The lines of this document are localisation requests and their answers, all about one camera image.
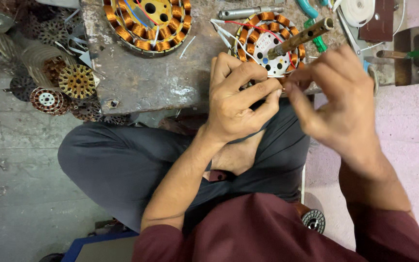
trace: rusty metal table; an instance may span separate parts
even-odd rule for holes
[[[273,5],[273,2],[191,0],[191,4],[192,28],[182,46],[164,57],[144,58],[136,56],[135,52],[123,45],[110,28],[101,0],[81,0],[92,67],[100,79],[97,93],[103,114],[185,108],[207,103],[211,58],[220,52],[227,52],[227,47],[208,19],[217,18],[218,11],[222,9]],[[284,7],[282,15],[294,22],[300,31],[303,30],[307,17],[297,2],[288,0]],[[323,8],[317,21],[327,15],[329,11]],[[323,35],[329,48],[347,42],[336,14],[334,21],[335,28]],[[224,28],[235,33],[237,26],[230,24],[224,25]],[[196,38],[179,59],[193,36]],[[313,43],[306,43],[305,46],[307,61],[309,56],[319,55]],[[380,78],[393,79],[393,69],[380,75]],[[308,92],[319,92],[319,88],[312,85]]]

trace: maroon shirt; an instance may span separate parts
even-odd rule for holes
[[[419,227],[405,212],[369,209],[355,239],[357,252],[306,228],[293,205],[256,193],[219,204],[187,238],[169,225],[146,228],[132,261],[419,261]]]

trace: red wire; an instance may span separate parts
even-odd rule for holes
[[[142,4],[140,4],[141,0],[137,0],[138,6],[140,7],[140,9],[142,9],[143,13],[148,17],[149,20],[151,20],[155,25],[158,25],[158,23],[156,23],[153,19],[151,19],[151,17],[149,17],[147,15],[147,12],[145,11],[145,9],[143,9]]]
[[[253,25],[249,25],[249,24],[242,24],[242,23],[239,23],[239,22],[236,22],[236,21],[224,21],[224,22],[225,23],[234,23],[234,24],[241,25],[241,26],[248,26],[248,27],[258,28],[261,31],[265,31],[265,32],[271,33],[275,38],[277,38],[279,40],[279,42],[282,43],[282,40],[275,33],[271,32],[269,30],[263,29],[261,27],[257,27],[257,26],[253,26]],[[292,62],[292,59],[290,58],[290,52],[287,52],[287,54],[289,55],[290,64],[295,68],[294,63]]]

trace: forearm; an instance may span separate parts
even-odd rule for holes
[[[200,187],[202,174],[211,158],[224,146],[200,128],[192,144],[172,165],[156,188],[142,217],[141,230],[169,224],[182,229],[183,215]]]
[[[352,218],[360,206],[411,214],[411,204],[391,163],[379,149],[361,163],[349,165],[342,159],[339,184]]]

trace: person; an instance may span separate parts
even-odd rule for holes
[[[240,91],[250,80],[258,83]],[[318,110],[302,92],[313,81],[328,98]],[[141,232],[134,262],[419,261],[418,224],[375,131],[373,80],[348,46],[282,85],[220,54],[209,86],[209,117],[194,138],[88,123],[59,149],[73,182]],[[305,227],[292,204],[310,136],[341,156],[356,252]],[[209,182],[214,169],[234,177]]]

